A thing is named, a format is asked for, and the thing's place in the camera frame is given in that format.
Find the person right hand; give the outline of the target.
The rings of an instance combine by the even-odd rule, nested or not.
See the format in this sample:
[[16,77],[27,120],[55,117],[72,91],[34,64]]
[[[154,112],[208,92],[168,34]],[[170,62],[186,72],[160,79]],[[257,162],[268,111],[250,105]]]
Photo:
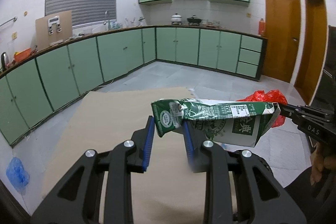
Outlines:
[[310,184],[314,185],[321,181],[324,169],[335,170],[335,147],[318,142],[312,156]]

